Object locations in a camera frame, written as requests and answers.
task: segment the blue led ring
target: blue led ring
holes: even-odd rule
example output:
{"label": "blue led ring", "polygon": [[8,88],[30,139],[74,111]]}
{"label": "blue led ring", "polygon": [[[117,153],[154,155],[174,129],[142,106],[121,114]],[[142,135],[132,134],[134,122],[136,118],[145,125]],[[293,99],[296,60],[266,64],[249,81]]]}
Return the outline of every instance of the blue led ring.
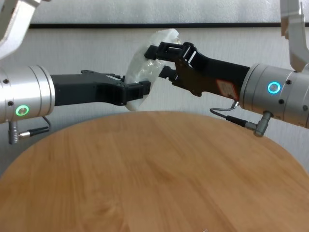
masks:
{"label": "blue led ring", "polygon": [[[271,90],[271,87],[272,87],[273,85],[276,85],[276,86],[277,86],[277,90]],[[271,83],[268,85],[268,91],[269,91],[269,93],[271,93],[271,94],[279,93],[280,90],[281,90],[281,85],[280,85],[280,83],[278,83],[278,82],[271,82]]]}

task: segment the round wooden table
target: round wooden table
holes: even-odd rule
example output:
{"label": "round wooden table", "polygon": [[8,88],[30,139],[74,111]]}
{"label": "round wooden table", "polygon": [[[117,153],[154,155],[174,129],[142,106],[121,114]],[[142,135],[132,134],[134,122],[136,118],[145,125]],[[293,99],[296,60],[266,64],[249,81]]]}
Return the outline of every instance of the round wooden table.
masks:
{"label": "round wooden table", "polygon": [[309,232],[309,176],[283,148],[183,113],[100,118],[0,180],[1,232]]}

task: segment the black cable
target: black cable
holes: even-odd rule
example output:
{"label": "black cable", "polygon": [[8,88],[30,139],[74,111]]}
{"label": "black cable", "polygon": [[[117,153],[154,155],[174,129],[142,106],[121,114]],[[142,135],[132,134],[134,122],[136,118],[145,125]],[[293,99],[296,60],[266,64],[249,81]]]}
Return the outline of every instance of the black cable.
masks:
{"label": "black cable", "polygon": [[32,137],[34,135],[49,132],[49,127],[42,127],[42,128],[32,129],[32,130],[28,130],[28,131],[30,133],[30,137]]}
{"label": "black cable", "polygon": [[42,118],[45,120],[45,122],[48,124],[49,129],[51,130],[52,129],[52,123],[48,120],[47,117],[43,116]]}
{"label": "black cable", "polygon": [[217,115],[219,117],[223,117],[226,119],[227,116],[223,115],[223,114],[220,114],[216,111],[232,111],[234,110],[234,108],[229,108],[229,109],[221,109],[221,108],[211,108],[211,112],[214,114],[214,115]]}
{"label": "black cable", "polygon": [[235,123],[236,125],[239,125],[239,126],[241,126],[241,127],[245,127],[245,128],[248,128],[248,129],[251,129],[251,130],[252,130],[252,129],[253,129],[253,126],[254,126],[255,124],[249,123],[248,121],[243,120],[243,119],[240,119],[240,118],[237,118],[237,117],[225,116],[225,115],[223,115],[223,114],[220,114],[220,113],[216,112],[216,111],[225,111],[225,112],[227,112],[227,111],[232,111],[232,110],[235,109],[235,107],[233,108],[233,106],[235,106],[234,104],[232,105],[232,108],[229,108],[229,109],[211,108],[211,112],[212,112],[214,115],[217,115],[217,116],[219,116],[219,117],[225,118],[226,121]]}

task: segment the cable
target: cable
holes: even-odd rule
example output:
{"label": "cable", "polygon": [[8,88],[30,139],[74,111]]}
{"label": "cable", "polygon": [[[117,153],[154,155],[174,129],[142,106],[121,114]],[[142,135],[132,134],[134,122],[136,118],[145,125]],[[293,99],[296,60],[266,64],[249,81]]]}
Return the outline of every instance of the cable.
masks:
{"label": "cable", "polygon": [[247,129],[250,129],[250,130],[254,131],[256,129],[256,124],[248,122],[248,121],[240,119],[240,118],[237,118],[237,117],[225,116],[223,114],[220,114],[220,113],[216,112],[216,111],[224,111],[224,112],[232,111],[232,110],[235,110],[238,107],[238,105],[239,105],[239,102],[238,101],[234,101],[234,103],[232,104],[231,108],[229,108],[229,109],[211,108],[211,112],[214,115],[217,115],[219,117],[225,118],[226,121],[235,123],[235,124],[237,124],[237,125],[239,125],[241,127],[245,127]]}
{"label": "cable", "polygon": [[218,112],[216,112],[216,111],[232,111],[232,110],[234,110],[234,108],[229,108],[229,109],[211,108],[211,112],[212,112],[214,115],[217,115],[217,116],[219,116],[219,117],[223,117],[223,118],[225,118],[225,119],[226,119],[226,116],[225,116],[225,115],[220,114],[220,113],[218,113]]}
{"label": "cable", "polygon": [[43,118],[43,119],[45,120],[45,122],[48,124],[49,130],[51,130],[51,129],[52,129],[52,123],[48,120],[47,117],[43,116],[42,118]]}
{"label": "cable", "polygon": [[36,129],[28,130],[28,132],[29,132],[29,137],[32,137],[34,135],[49,132],[49,127],[36,128]]}

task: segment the green led ring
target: green led ring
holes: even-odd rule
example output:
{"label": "green led ring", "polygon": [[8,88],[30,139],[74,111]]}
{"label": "green led ring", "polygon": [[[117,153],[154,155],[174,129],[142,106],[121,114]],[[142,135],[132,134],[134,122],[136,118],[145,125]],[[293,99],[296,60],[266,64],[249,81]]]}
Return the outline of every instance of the green led ring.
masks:
{"label": "green led ring", "polygon": [[[25,108],[26,109],[26,112],[24,114],[20,114],[19,111],[22,109],[22,108]],[[27,113],[29,113],[29,107],[26,106],[26,105],[21,105],[19,106],[17,109],[16,109],[16,115],[17,116],[25,116]]]}

